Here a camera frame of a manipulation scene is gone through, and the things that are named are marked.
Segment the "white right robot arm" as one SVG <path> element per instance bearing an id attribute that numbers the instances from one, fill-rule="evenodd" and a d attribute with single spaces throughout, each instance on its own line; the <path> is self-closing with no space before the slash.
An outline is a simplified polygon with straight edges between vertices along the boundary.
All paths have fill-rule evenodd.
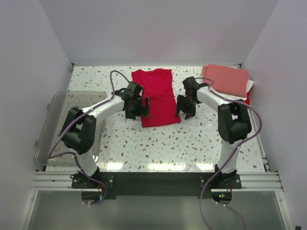
<path id="1" fill-rule="evenodd" d="M 239 144 L 252 131 L 248 105 L 242 100 L 222 96 L 213 90 L 211 84 L 197 83 L 194 77 L 188 77 L 182 83 L 185 95 L 177 97 L 176 116 L 183 112 L 186 120 L 193 118 L 198 104 L 206 104 L 217 112 L 218 133 L 223 141 L 221 155 L 215 166 L 219 173 L 213 177 L 213 181 L 217 187 L 225 188 L 231 182 L 229 174 L 236 171 Z"/>

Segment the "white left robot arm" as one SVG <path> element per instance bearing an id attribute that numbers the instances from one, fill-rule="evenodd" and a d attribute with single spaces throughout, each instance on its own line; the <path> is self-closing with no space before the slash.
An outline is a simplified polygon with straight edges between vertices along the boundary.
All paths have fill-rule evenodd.
<path id="1" fill-rule="evenodd" d="M 84 175 L 82 182 L 89 188 L 99 184 L 96 174 L 98 166 L 94 162 L 91 149 L 95 143 L 98 125 L 111 115 L 125 112 L 126 119 L 149 116 L 149 98 L 143 97 L 143 87 L 131 81 L 126 88 L 115 91 L 106 99 L 79 109 L 69 110 L 60 133 L 60 140 L 73 150 L 73 157 Z"/>

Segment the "crimson red t-shirt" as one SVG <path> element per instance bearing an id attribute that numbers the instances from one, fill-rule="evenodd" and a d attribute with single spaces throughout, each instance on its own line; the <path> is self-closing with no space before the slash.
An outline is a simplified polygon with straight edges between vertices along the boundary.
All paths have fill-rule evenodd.
<path id="1" fill-rule="evenodd" d="M 172 87 L 172 70 L 137 70 L 131 73 L 132 80 L 144 89 L 149 98 L 149 116 L 142 117 L 142 127 L 161 127 L 181 122 L 176 115 L 176 101 Z"/>

